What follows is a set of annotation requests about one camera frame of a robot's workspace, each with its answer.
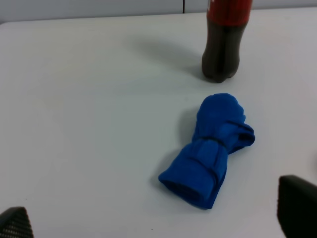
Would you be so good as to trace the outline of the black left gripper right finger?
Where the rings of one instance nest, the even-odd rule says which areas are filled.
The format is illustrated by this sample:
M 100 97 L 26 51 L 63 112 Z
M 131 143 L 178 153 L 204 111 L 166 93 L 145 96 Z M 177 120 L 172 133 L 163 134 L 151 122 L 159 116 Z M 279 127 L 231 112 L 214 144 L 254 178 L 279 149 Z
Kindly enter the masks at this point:
M 287 238 L 317 236 L 317 186 L 294 175 L 281 176 L 277 218 Z

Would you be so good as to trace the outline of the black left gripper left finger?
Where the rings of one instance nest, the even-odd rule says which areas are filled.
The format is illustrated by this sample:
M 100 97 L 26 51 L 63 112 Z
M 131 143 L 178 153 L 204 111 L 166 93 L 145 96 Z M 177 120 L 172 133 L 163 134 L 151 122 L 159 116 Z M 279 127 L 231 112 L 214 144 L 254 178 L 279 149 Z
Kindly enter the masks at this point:
M 1 238 L 33 238 L 33 230 L 25 207 L 11 207 L 0 214 Z

